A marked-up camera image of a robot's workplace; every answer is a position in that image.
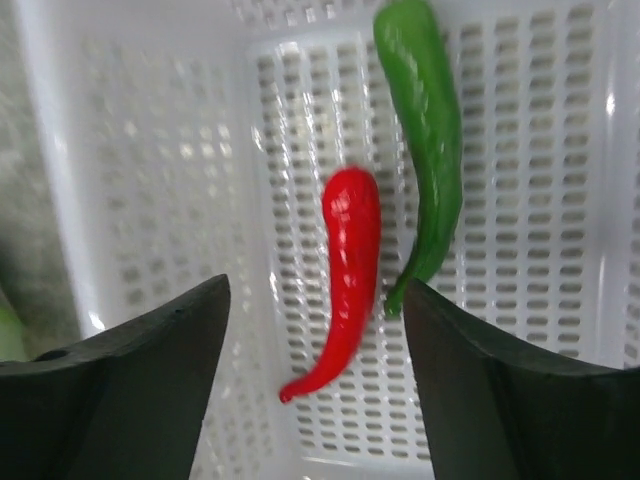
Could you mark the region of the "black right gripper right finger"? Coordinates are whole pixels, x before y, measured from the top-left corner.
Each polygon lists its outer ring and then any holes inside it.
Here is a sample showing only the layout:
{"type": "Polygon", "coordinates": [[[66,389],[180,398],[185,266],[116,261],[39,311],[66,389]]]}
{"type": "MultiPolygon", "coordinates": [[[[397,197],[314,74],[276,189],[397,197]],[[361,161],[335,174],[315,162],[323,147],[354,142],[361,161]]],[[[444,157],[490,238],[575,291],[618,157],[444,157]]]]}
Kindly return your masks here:
{"type": "Polygon", "coordinates": [[[639,371],[569,358],[420,281],[404,325],[438,479],[635,479],[639,371]]]}

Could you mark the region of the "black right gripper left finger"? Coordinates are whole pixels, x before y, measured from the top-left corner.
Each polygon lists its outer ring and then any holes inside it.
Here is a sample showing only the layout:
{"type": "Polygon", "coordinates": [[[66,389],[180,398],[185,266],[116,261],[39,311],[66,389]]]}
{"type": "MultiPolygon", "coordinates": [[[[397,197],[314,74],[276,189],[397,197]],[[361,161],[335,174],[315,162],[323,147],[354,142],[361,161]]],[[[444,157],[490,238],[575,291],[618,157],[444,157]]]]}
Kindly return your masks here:
{"type": "Polygon", "coordinates": [[[222,351],[217,275],[121,325],[1,366],[5,479],[186,479],[222,351]]]}

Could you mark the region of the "green cabbage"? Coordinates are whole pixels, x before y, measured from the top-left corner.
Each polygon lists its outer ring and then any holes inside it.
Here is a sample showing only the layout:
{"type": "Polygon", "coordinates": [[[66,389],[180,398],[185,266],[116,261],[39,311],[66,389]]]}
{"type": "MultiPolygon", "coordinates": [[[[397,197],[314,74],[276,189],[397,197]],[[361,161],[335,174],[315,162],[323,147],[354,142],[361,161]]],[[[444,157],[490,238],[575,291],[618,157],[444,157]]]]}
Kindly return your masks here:
{"type": "Polygon", "coordinates": [[[20,320],[6,302],[1,303],[0,315],[1,360],[27,361],[28,356],[24,347],[23,329],[20,320]]]}

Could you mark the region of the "red chili pepper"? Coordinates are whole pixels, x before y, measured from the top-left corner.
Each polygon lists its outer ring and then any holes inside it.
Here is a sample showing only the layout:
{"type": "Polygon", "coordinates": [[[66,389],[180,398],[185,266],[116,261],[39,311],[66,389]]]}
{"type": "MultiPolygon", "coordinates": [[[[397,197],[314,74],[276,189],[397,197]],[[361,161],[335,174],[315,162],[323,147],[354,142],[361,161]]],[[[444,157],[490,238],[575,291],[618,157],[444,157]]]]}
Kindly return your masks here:
{"type": "Polygon", "coordinates": [[[327,232],[331,319],[322,352],[311,370],[284,385],[286,404],[337,379],[361,344],[376,302],[381,249],[381,204],[373,175],[356,166],[336,171],[322,196],[327,232]]]}

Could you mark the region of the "green chili pepper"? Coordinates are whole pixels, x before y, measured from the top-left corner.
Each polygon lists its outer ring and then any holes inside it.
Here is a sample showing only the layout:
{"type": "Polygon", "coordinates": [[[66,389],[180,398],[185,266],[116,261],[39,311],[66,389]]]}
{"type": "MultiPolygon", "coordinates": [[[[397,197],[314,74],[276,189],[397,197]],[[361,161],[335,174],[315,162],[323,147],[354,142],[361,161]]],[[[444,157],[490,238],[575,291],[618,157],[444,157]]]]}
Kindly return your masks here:
{"type": "Polygon", "coordinates": [[[409,258],[384,302],[397,316],[413,278],[428,282],[449,251],[462,207],[462,121],[436,13],[393,1],[376,14],[374,41],[416,175],[419,204],[409,258]]]}

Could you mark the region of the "white plastic basket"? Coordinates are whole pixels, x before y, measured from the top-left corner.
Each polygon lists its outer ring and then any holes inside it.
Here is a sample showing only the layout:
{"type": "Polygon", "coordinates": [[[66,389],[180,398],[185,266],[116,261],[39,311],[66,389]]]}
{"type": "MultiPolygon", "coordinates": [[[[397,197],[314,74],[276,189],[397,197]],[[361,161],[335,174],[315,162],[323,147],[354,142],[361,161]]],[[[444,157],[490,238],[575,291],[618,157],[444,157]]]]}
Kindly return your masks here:
{"type": "MultiPolygon", "coordinates": [[[[376,1],[19,1],[41,145],[90,337],[224,273],[231,311],[196,479],[429,479],[405,329],[376,307],[350,368],[282,404],[330,319],[321,195],[376,177],[378,291],[418,191],[376,1]]],[[[639,5],[437,1],[464,206],[432,286],[533,344],[639,362],[639,5]]]]}

